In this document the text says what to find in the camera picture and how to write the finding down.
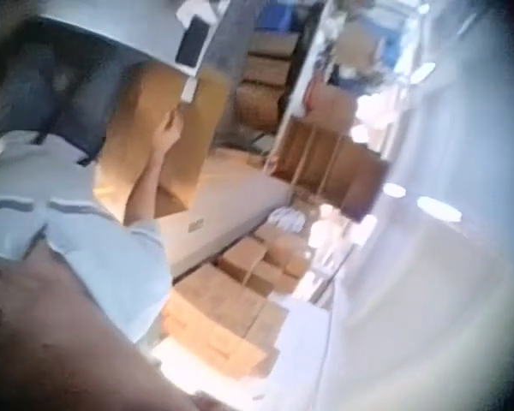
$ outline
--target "person's arm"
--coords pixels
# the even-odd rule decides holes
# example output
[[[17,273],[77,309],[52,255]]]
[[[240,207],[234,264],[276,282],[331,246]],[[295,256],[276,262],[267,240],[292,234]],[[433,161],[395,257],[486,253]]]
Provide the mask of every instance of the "person's arm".
[[[182,132],[182,117],[170,113],[152,137],[152,152],[145,169],[128,197],[124,225],[154,219],[156,194],[165,154],[178,142]]]

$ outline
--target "light blue shirt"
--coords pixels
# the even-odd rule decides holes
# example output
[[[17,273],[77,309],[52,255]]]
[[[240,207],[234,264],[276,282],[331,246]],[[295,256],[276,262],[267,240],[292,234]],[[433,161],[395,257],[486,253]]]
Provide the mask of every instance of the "light blue shirt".
[[[63,256],[108,318],[133,342],[147,332],[171,286],[154,221],[123,227],[93,197],[94,166],[50,135],[0,139],[0,257],[22,260],[35,236]]]

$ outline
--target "person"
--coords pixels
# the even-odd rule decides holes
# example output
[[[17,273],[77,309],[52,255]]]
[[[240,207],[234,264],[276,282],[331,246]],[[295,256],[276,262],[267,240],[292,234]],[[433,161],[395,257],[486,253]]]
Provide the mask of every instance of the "person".
[[[171,286],[153,217],[182,117],[169,113],[153,134],[122,226],[93,197],[94,158],[81,161],[88,152],[70,140],[83,132],[72,113],[83,110],[65,109],[71,115],[40,138],[53,111],[53,67],[49,50],[27,47],[0,92],[0,409],[214,409],[165,380],[134,345]]]

